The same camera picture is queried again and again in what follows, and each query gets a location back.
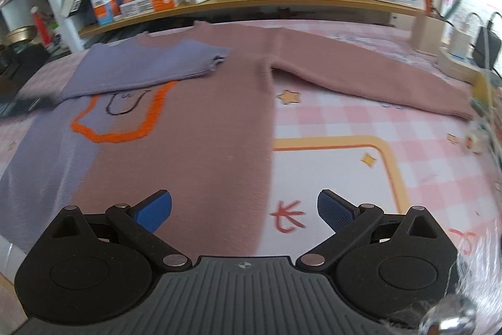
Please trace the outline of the purple and pink sweater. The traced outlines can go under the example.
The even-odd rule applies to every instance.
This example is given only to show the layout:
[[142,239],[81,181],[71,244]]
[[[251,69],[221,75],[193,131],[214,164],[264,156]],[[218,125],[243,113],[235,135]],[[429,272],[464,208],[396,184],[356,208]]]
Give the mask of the purple and pink sweater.
[[335,93],[471,120],[465,91],[367,48],[285,28],[200,22],[97,44],[1,178],[1,234],[29,251],[67,205],[99,213],[168,191],[159,236],[192,258],[255,255],[271,221],[284,71]]

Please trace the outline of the brass bowl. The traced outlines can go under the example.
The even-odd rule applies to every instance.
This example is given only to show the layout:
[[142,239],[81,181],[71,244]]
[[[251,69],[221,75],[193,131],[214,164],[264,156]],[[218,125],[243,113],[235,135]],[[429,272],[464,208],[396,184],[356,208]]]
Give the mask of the brass bowl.
[[25,25],[11,30],[3,39],[3,45],[11,46],[17,43],[31,42],[37,36],[34,25]]

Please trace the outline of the pink checkered cartoon table mat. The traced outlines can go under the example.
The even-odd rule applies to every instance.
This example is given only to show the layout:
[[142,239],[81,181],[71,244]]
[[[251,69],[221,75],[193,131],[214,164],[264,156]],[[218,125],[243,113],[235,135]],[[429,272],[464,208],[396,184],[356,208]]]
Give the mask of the pink checkered cartoon table mat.
[[[430,60],[403,40],[350,34],[337,24],[325,36],[367,48],[440,77]],[[25,96],[55,92],[58,98],[90,50],[56,60],[25,85]],[[344,95],[284,71],[273,74],[276,114],[272,141],[270,216],[255,255],[298,258],[332,235],[318,215],[318,195],[330,190],[359,205],[388,213],[426,208],[463,252],[501,218],[499,171],[488,152],[466,150],[477,125],[412,107]],[[38,112],[1,126],[1,178]]]

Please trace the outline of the white power strip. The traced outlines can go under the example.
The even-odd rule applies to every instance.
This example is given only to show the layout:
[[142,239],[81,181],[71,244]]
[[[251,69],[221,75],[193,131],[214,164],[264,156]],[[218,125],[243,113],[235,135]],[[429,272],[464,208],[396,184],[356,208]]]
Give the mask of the white power strip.
[[444,47],[439,48],[435,66],[444,75],[471,85],[482,71],[471,59],[458,58]]

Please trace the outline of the flat white orange box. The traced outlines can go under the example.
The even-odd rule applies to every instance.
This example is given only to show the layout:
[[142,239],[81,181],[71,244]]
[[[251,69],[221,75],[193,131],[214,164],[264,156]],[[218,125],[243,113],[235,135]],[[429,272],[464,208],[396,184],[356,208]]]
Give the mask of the flat white orange box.
[[120,6],[123,18],[163,12],[177,8],[183,0],[130,0]]

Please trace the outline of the beige pen holder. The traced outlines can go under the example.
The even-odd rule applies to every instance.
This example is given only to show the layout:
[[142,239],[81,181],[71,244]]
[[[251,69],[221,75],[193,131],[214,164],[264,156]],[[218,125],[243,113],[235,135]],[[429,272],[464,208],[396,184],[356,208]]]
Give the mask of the beige pen holder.
[[439,18],[417,15],[410,36],[412,49],[421,54],[437,56],[445,24],[446,22]]

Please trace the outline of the black power adapter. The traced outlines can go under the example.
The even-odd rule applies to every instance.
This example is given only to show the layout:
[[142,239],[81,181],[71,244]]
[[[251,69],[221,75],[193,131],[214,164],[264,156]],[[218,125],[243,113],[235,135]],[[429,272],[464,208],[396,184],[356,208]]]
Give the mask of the black power adapter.
[[501,50],[501,39],[494,33],[492,26],[493,22],[489,21],[479,30],[472,51],[472,59],[477,66],[489,70],[494,68]]

